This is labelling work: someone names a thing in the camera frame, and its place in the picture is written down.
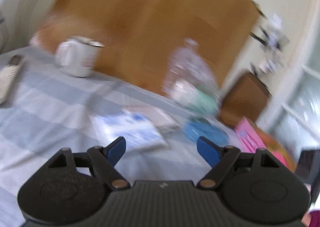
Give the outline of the right hand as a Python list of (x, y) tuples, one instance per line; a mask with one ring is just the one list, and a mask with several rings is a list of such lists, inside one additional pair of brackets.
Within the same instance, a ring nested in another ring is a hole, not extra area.
[(315, 210), (311, 212), (307, 212), (301, 222), (306, 227), (320, 227), (320, 211)]

